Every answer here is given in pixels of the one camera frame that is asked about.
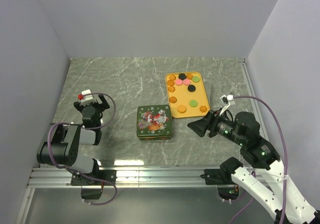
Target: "white enclosure wall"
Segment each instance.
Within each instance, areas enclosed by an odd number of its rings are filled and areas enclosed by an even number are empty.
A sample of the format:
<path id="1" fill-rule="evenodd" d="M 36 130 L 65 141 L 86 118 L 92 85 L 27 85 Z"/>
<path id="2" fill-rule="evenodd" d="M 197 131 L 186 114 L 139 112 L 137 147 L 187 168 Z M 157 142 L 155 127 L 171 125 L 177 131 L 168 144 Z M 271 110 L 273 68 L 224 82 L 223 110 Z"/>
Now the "white enclosure wall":
<path id="1" fill-rule="evenodd" d="M 289 174 L 318 209 L 319 26 L 320 0 L 279 0 L 248 58 L 256 94 L 271 105 L 282 125 Z M 264 107 L 261 110 L 269 138 L 281 150 L 275 123 Z"/>
<path id="2" fill-rule="evenodd" d="M 277 0 L 39 0 L 69 57 L 247 57 Z"/>
<path id="3" fill-rule="evenodd" d="M 0 223 L 14 223 L 69 59 L 37 0 L 0 0 Z"/>

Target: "cookie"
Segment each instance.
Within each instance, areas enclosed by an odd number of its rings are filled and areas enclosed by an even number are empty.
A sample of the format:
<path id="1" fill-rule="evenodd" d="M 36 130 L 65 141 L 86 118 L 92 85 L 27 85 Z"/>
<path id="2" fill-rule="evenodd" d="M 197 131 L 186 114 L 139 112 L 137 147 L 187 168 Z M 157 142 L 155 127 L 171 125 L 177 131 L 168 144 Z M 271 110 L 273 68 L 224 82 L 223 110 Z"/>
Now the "cookie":
<path id="1" fill-rule="evenodd" d="M 169 75 L 169 80 L 175 81 L 176 80 L 176 76 L 175 75 Z"/>
<path id="2" fill-rule="evenodd" d="M 184 105 L 179 105 L 177 109 L 180 113 L 185 113 L 185 111 L 187 111 L 187 108 Z"/>
<path id="3" fill-rule="evenodd" d="M 170 101 L 170 103 L 175 103 L 175 102 L 177 102 L 177 99 L 175 96 L 172 96 L 169 98 L 169 101 Z"/>
<path id="4" fill-rule="evenodd" d="M 173 93 L 174 91 L 176 91 L 176 89 L 173 86 L 169 86 L 168 91 Z"/>
<path id="5" fill-rule="evenodd" d="M 174 81 L 173 80 L 168 80 L 167 82 L 167 85 L 169 85 L 169 86 L 173 86 L 173 85 L 175 85 L 174 83 Z"/>
<path id="6" fill-rule="evenodd" d="M 190 73 L 188 73 L 188 74 L 186 75 L 186 78 L 189 79 L 189 80 L 192 80 L 193 77 L 194 77 L 194 76 L 193 76 L 192 74 L 190 74 Z"/>
<path id="7" fill-rule="evenodd" d="M 206 112 L 208 110 L 208 108 L 205 105 L 201 105 L 199 109 L 201 112 Z"/>

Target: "green tin box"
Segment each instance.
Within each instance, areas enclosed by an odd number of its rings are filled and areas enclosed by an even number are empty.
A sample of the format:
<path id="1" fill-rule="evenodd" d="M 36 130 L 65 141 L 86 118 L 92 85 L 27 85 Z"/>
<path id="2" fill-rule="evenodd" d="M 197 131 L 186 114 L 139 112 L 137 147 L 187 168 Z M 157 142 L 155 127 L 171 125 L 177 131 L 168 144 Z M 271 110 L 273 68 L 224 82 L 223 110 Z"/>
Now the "green tin box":
<path id="1" fill-rule="evenodd" d="M 172 136 L 170 106 L 139 106 L 136 131 L 139 140 L 170 140 Z"/>

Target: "orange tray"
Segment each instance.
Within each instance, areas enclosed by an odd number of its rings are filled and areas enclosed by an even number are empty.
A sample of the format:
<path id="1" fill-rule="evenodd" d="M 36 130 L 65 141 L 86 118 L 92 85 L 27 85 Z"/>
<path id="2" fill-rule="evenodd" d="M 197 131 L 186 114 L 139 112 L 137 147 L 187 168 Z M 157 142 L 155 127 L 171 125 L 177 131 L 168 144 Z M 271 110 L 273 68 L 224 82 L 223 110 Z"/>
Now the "orange tray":
<path id="1" fill-rule="evenodd" d="M 168 95 L 168 101 L 171 108 L 171 114 L 174 118 L 185 118 L 185 117 L 197 117 L 197 116 L 205 116 L 209 110 L 209 103 L 205 91 L 205 87 L 202 81 L 201 74 L 199 72 L 183 72 L 183 74 L 187 75 L 187 79 L 190 80 L 190 85 L 195 86 L 195 91 L 190 92 L 188 90 L 188 86 L 183 84 L 177 85 L 176 81 L 179 79 L 179 74 L 181 73 L 170 73 L 165 76 L 166 82 L 166 92 Z M 191 77 L 198 77 L 199 81 L 195 82 L 191 79 Z M 168 84 L 172 84 L 172 82 L 168 82 L 169 80 L 174 81 L 174 85 L 170 86 Z M 197 102 L 197 106 L 192 107 L 190 105 L 190 101 L 195 100 Z M 186 111 L 181 113 L 178 111 L 178 107 L 185 106 Z"/>

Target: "gray marble tabletop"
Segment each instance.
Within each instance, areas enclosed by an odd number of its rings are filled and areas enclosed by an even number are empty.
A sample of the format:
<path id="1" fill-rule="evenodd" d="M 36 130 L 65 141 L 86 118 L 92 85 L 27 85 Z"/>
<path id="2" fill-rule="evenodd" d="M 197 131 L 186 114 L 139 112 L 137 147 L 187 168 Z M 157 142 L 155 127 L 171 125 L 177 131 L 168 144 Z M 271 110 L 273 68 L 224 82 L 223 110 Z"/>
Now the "gray marble tabletop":
<path id="1" fill-rule="evenodd" d="M 138 140 L 138 106 L 167 104 L 165 75 L 187 71 L 201 73 L 208 99 L 213 85 L 213 108 L 221 107 L 219 97 L 223 94 L 248 94 L 236 58 L 79 58 L 71 61 L 54 121 L 81 123 L 82 116 L 73 102 L 81 91 L 91 89 L 111 95 L 117 107 L 114 120 L 102 129 L 100 144 L 79 149 L 102 165 L 219 165 L 231 156 L 243 160 L 237 145 L 221 136 L 200 138 L 187 128 L 199 118 L 173 119 L 171 140 Z M 112 109 L 104 111 L 104 122 Z M 230 110 L 233 114 L 253 112 L 251 101 L 246 99 L 237 100 Z"/>

